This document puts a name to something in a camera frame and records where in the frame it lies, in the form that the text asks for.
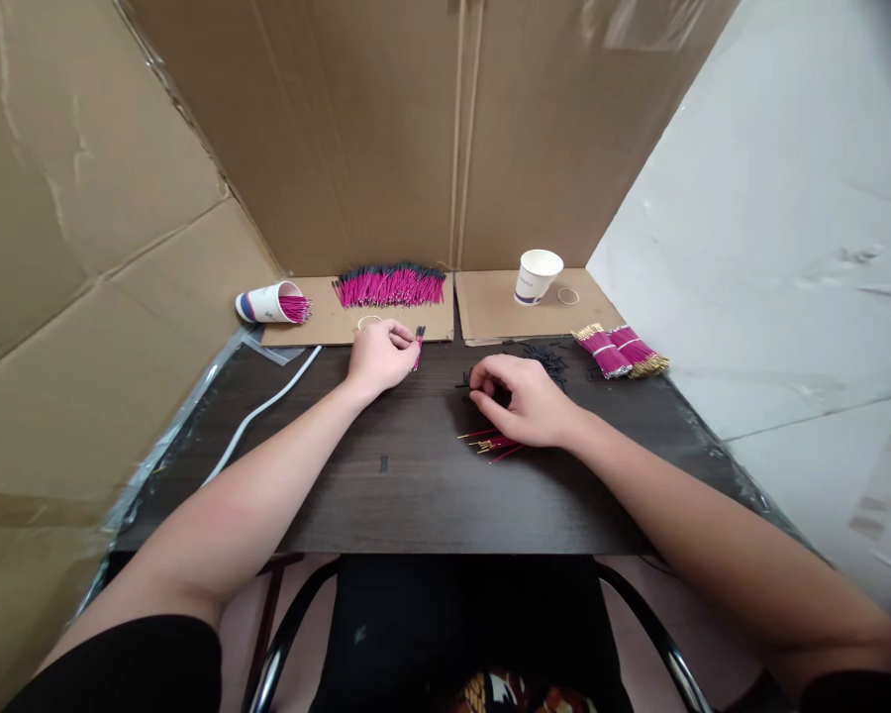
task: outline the forearm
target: forearm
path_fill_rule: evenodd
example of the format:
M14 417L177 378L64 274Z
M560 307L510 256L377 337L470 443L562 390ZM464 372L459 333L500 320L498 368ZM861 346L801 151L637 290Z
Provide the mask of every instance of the forearm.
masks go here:
M153 614L217 627L277 547L337 442L374 394L344 382L198 490L66 631L43 666L94 634Z
M371 400L342 383L186 500L134 563L230 599L267 562L340 438Z
M848 648L849 665L891 669L884 660L891 618L780 530L592 414L566 446L687 584L764 647L788 660L793 652Z

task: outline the tipped over paper cup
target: tipped over paper cup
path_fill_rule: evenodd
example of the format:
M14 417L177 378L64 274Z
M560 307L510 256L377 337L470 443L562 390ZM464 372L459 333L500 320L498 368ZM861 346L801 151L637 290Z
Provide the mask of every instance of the tipped over paper cup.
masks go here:
M235 309L246 322L290 322L300 324L284 314L281 297L300 297L303 292L290 280L283 280L269 287L242 292L235 298Z
M564 260L551 251L535 250L522 255L515 284L515 301L534 307L542 301L547 289L564 269Z

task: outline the cardboard wall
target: cardboard wall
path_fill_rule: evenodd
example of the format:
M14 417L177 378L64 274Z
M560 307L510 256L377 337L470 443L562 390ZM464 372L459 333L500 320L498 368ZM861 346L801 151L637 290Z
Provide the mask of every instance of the cardboard wall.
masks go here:
M583 267L738 0L120 2L279 262L332 275Z
M0 1L0 707L232 295L276 273L111 3Z

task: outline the table surface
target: table surface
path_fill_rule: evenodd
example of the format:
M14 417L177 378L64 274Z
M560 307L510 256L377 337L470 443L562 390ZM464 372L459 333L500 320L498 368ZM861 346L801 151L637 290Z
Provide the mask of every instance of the table surface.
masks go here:
M456 436L491 428L456 388L490 354L523 344L423 346L419 371L370 405L334 451L280 553L636 555L652 552L608 489L557 449L522 449L494 464ZM776 524L772 509L666 377L607 381L571 339L549 345L569 369L567 393L620 431ZM329 347L283 401L247 428L234 458L316 403L344 378L350 347ZM222 368L130 509L115 549L134 552L211 472L241 420L276 393L309 350L284 366L241 347ZM290 463L283 466L290 477Z

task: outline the cardboard pad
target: cardboard pad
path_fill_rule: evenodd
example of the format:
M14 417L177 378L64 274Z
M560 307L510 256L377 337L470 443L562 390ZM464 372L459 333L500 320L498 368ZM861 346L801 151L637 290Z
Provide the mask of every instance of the cardboard pad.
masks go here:
M591 274L583 267L566 268L547 289L544 299L534 307L515 301L518 270L458 272L455 276L458 313L462 336L471 347L495 344L507 339L558 337L570 335L589 324L600 322L605 329L624 324ZM566 305L557 296L562 288L580 295L577 304ZM565 292L564 299L574 295Z
M308 345L352 344L356 324L360 318L376 315L394 319L416 331L426 325L426 342L451 342L455 332L452 273L445 276L442 304L421 307L353 307L344 309L331 282L335 277L291 277L304 296L313 301L312 313L306 324L269 324L264 329L261 343L265 347L303 347ZM375 320L363 320L363 327Z

